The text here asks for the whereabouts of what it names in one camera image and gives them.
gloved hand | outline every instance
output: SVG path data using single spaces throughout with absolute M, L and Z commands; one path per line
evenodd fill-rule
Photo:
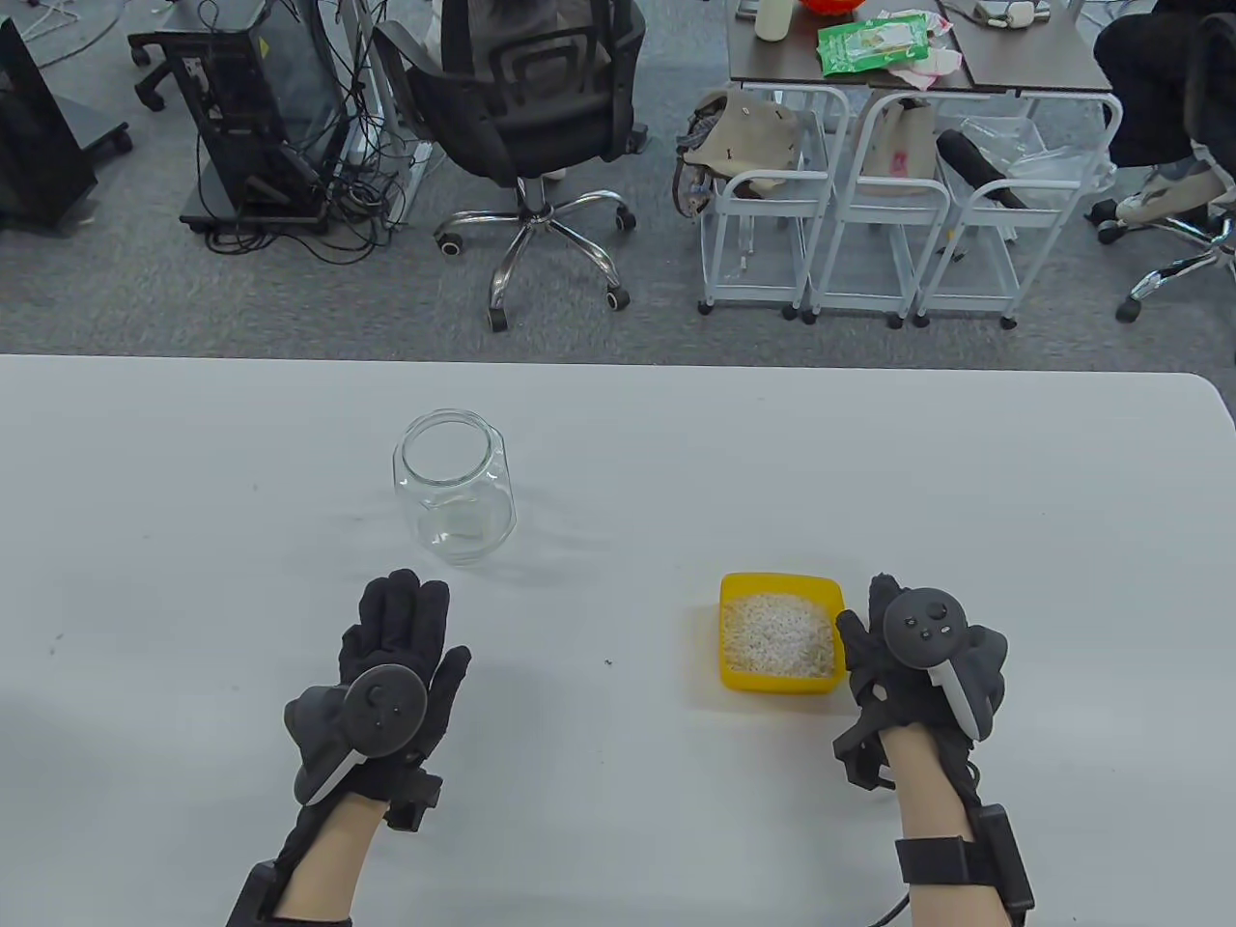
M 396 570 L 365 587 L 361 620 L 344 633 L 339 681 L 350 685 L 373 666 L 402 664 L 425 684 L 429 703 L 425 719 L 403 750 L 366 760 L 344 777 L 340 789 L 376 801 L 398 800 L 446 733 L 455 693 L 472 659 L 466 646 L 442 655 L 449 607 L 446 583 L 421 585 L 412 570 Z
M 925 670 L 911 669 L 892 656 L 884 639 L 885 612 L 905 591 L 896 578 L 881 574 L 871 580 L 868 596 L 870 628 L 864 628 L 852 611 L 837 617 L 837 629 L 845 648 L 845 669 L 850 672 L 850 691 L 861 714 L 854 727 L 833 742 L 833 754 L 845 764 L 845 775 L 854 785 L 868 790 L 891 789 L 892 782 L 880 775 L 880 769 L 887 765 L 880 732 L 922 724 L 936 739 L 949 781 L 963 801 L 968 801 L 974 791 L 974 777 L 968 771 L 974 743 L 958 726 L 943 690 L 932 685 Z M 974 624 L 968 633 L 971 651 L 978 654 L 989 632 Z M 985 655 L 989 650 L 984 648 Z M 962 656 L 970 658 L 970 653 Z M 983 675 L 988 681 L 993 709 L 999 708 L 1004 700 L 1002 662 L 1004 651 L 1000 650 L 994 666 L 984 665 Z M 978 796 L 973 795 L 973 798 L 976 801 Z

rice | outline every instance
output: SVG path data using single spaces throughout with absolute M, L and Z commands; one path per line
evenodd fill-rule
M 766 676 L 833 675 L 833 633 L 819 606 L 800 596 L 764 593 L 729 602 L 722 616 L 729 669 Z

computer case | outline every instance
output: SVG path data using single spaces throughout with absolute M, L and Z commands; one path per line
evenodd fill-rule
M 95 183 L 17 25 L 0 17 L 0 219 L 54 227 Z
M 316 0 L 178 2 L 141 38 L 162 46 L 210 159 L 183 221 L 324 219 L 349 116 Z

green package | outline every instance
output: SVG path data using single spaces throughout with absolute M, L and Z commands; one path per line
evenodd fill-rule
M 923 14 L 819 30 L 824 74 L 857 74 L 922 61 L 931 53 Z

glass jar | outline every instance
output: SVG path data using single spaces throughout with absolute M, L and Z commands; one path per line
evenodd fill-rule
M 506 445 L 475 412 L 439 409 L 413 421 L 393 468 L 408 528 L 447 564 L 475 564 L 515 528 Z

